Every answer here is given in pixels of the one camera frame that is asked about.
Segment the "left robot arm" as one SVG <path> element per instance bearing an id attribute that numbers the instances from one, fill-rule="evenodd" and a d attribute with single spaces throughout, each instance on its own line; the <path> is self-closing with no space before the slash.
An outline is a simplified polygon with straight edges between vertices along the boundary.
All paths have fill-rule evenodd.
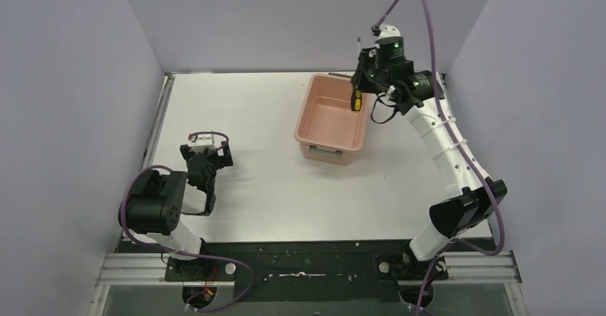
<path id="1" fill-rule="evenodd" d="M 119 207 L 119 224 L 133 242 L 142 245 L 134 235 L 145 235 L 153 239 L 151 247 L 173 259 L 213 258 L 205 249 L 205 241 L 181 221 L 181 216 L 209 216 L 213 212 L 217 172 L 234 165 L 229 142 L 218 147 L 212 142 L 183 144 L 179 151 L 186 163 L 184 171 L 153 165 L 134 178 Z"/>

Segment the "black yellow screwdriver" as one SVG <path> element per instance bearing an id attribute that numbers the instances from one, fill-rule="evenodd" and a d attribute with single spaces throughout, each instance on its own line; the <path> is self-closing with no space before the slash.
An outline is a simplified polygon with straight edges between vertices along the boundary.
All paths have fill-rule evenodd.
<path id="1" fill-rule="evenodd" d="M 361 55 L 361 37 L 357 37 L 357 64 Z M 355 91 L 352 87 L 352 95 L 350 99 L 351 110 L 355 113 L 359 113 L 362 108 L 362 93 L 360 91 Z"/>

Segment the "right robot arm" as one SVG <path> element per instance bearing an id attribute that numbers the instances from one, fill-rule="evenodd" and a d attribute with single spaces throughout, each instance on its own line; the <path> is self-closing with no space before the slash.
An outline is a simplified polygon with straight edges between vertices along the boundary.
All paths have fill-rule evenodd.
<path id="1" fill-rule="evenodd" d="M 390 102 L 416 130 L 442 177 L 447 197 L 429 208 L 429 224 L 404 247 L 402 263 L 416 272 L 433 265 L 461 235 L 491 216 L 503 228 L 500 202 L 507 193 L 472 155 L 457 128 L 436 70 L 416 71 L 404 55 L 403 39 L 391 36 L 361 49 L 353 77 L 352 105 L 359 111 L 363 94 Z"/>

